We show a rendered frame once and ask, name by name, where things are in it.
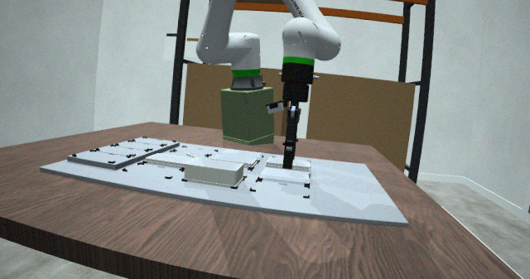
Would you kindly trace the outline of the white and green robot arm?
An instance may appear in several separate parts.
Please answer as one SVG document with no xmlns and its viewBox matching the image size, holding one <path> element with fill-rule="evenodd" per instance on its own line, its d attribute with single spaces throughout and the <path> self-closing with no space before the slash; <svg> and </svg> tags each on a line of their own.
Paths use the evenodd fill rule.
<svg viewBox="0 0 530 279">
<path fill-rule="evenodd" d="M 205 23 L 196 44 L 196 54 L 208 65 L 231 64 L 233 81 L 230 90 L 263 89 L 266 82 L 263 82 L 260 74 L 259 36 L 253 33 L 229 33 L 236 1 L 210 0 Z M 340 37 L 313 0 L 282 1 L 294 19 L 282 31 L 281 81 L 289 84 L 312 84 L 313 79 L 319 79 L 319 76 L 314 75 L 315 57 L 323 61 L 334 59 L 340 52 Z"/>
</svg>

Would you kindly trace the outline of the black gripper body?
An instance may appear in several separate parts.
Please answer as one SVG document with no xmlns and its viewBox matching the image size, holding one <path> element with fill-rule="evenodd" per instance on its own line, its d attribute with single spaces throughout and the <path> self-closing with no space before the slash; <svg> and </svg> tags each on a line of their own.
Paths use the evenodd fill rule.
<svg viewBox="0 0 530 279">
<path fill-rule="evenodd" d="M 310 85 L 305 84 L 284 83 L 282 99 L 285 101 L 291 101 L 290 108 L 296 106 L 295 109 L 299 109 L 297 107 L 298 101 L 302 103 L 308 102 L 309 87 Z"/>
</svg>

